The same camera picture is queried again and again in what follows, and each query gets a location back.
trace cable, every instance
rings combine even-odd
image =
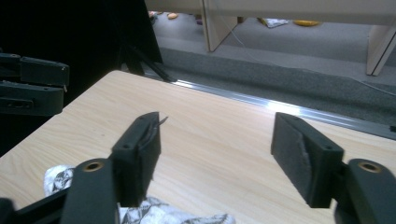
[[[219,0],[215,0],[214,2],[215,2],[215,5],[216,5],[217,10],[220,11]],[[308,72],[312,72],[312,73],[316,73],[316,74],[321,74],[320,72],[317,72],[317,71],[314,71],[314,70],[310,70],[310,69],[306,69],[306,68],[286,67],[286,66],[279,65],[279,64],[276,64],[276,63],[271,63],[271,62],[267,62],[267,61],[262,61],[262,60],[256,59],[253,55],[251,55],[251,54],[248,52],[247,47],[245,46],[244,42],[243,42],[241,39],[239,39],[239,37],[235,34],[235,32],[233,31],[233,29],[227,24],[227,21],[224,20],[224,16],[223,16],[223,15],[219,15],[219,16],[220,16],[221,20],[223,21],[223,23],[225,24],[225,26],[230,30],[230,32],[231,32],[231,34],[233,35],[233,37],[235,38],[235,40],[243,47],[244,52],[246,53],[246,55],[247,55],[251,60],[256,61],[256,62],[259,62],[259,63],[271,64],[271,65],[278,66],[278,67],[282,67],[282,68],[304,69],[304,70],[306,70],[306,71],[308,71]],[[366,86],[366,87],[372,88],[372,89],[374,89],[374,90],[376,90],[376,91],[381,91],[381,92],[383,92],[383,93],[385,93],[385,94],[388,94],[388,95],[391,95],[391,96],[396,96],[396,93],[393,93],[393,92],[390,92],[390,91],[384,91],[384,90],[379,89],[379,88],[377,88],[377,87],[375,87],[375,86],[372,86],[372,85],[370,85],[370,84],[368,84],[368,83],[365,83],[365,82],[363,82],[363,81],[357,80],[357,79],[355,79],[355,78],[353,78],[353,77],[347,77],[347,78],[352,79],[352,80],[354,80],[354,81],[357,81],[357,82],[359,82],[360,84],[362,84],[362,85],[364,85],[364,86]]]

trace white patterned cloth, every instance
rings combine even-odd
[[[47,170],[44,176],[46,196],[70,187],[74,167],[58,165]],[[228,214],[213,217],[197,217],[181,211],[157,198],[147,197],[137,208],[120,207],[122,224],[234,224],[235,219]]]

